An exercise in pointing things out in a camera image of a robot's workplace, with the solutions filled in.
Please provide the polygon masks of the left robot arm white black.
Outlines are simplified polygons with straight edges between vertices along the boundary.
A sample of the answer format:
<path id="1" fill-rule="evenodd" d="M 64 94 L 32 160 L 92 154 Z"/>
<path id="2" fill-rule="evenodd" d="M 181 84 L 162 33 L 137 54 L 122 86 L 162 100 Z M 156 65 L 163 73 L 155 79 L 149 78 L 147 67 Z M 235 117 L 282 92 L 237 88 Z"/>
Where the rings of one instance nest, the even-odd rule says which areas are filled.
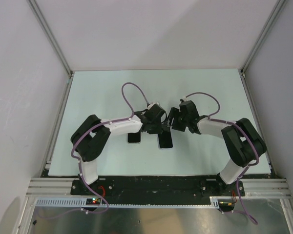
<path id="1" fill-rule="evenodd" d="M 82 190 L 89 195 L 97 192 L 97 158 L 110 137 L 129 135 L 129 142 L 133 143 L 145 132 L 157 135 L 160 147 L 167 149 L 172 147 L 172 143 L 164 144 L 166 139 L 171 139 L 170 125 L 171 117 L 157 102 L 121 119 L 102 120 L 90 115 L 70 139 L 73 144 L 71 157 L 78 160 L 79 176 L 83 180 Z"/>

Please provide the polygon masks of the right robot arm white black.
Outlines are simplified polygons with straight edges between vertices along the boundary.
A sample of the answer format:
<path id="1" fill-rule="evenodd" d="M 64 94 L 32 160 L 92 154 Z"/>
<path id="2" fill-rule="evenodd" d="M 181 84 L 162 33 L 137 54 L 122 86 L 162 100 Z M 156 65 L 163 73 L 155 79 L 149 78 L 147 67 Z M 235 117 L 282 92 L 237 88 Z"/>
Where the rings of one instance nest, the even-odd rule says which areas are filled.
<path id="1" fill-rule="evenodd" d="M 249 167 L 259 163 L 266 153 L 267 146 L 253 124 L 247 118 L 238 121 L 225 121 L 211 116 L 199 115 L 193 101 L 182 101 L 179 108 L 172 107 L 168 115 L 171 129 L 193 134 L 209 135 L 223 139 L 230 159 L 217 175 L 216 190 L 228 195 L 233 183 L 240 179 Z"/>

